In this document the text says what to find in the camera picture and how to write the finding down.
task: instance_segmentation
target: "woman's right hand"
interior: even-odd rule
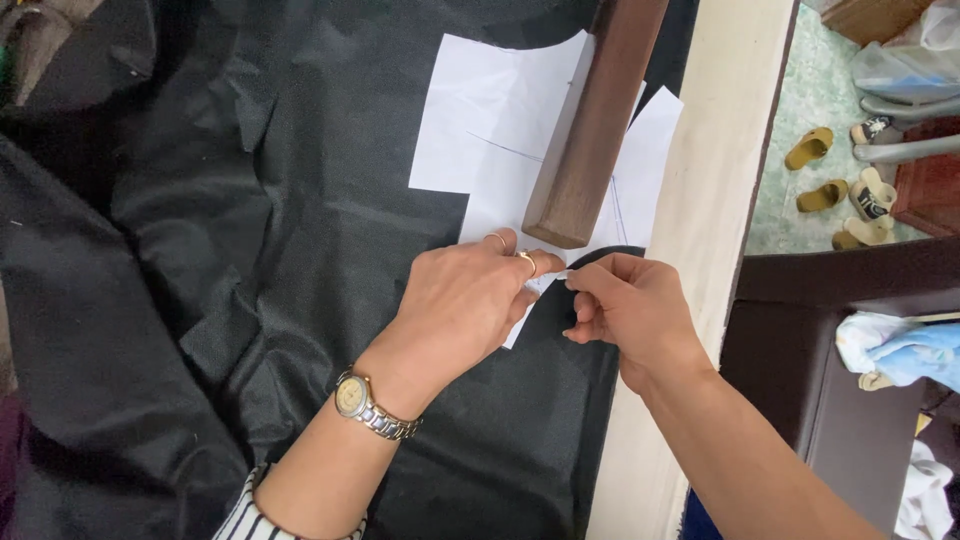
[[[571,272],[566,287],[580,292],[577,324],[564,335],[618,346],[620,374],[634,392],[651,376],[714,371],[669,264],[614,253]]]

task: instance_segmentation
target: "woman's left hand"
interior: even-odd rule
[[[414,259],[396,318],[354,370],[372,378],[374,396],[412,420],[454,379],[503,345],[537,294],[523,285],[561,272],[564,261],[543,250],[536,262],[513,257],[516,233],[499,229],[482,241]]]

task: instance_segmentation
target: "blue cloth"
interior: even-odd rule
[[[935,325],[912,330],[867,351],[876,370],[897,386],[920,377],[960,391],[960,324]]]

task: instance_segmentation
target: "wristwatch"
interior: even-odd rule
[[[337,379],[334,403],[341,416],[353,418],[373,430],[377,435],[392,441],[414,436],[414,433],[417,432],[417,426],[423,421],[422,418],[413,422],[400,420],[380,408],[373,402],[370,379],[354,375],[353,366],[350,366]]]

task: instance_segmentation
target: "metal watch band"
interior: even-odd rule
[[[352,376],[353,366],[350,366],[350,368],[337,379],[337,387],[340,386],[341,382]],[[370,395],[367,397],[367,402],[364,404],[363,410],[360,414],[354,416],[353,419],[370,428],[377,435],[391,441],[398,441],[414,436],[414,433],[417,432],[417,427],[423,422],[422,418],[418,418],[413,422],[396,418],[374,403]]]

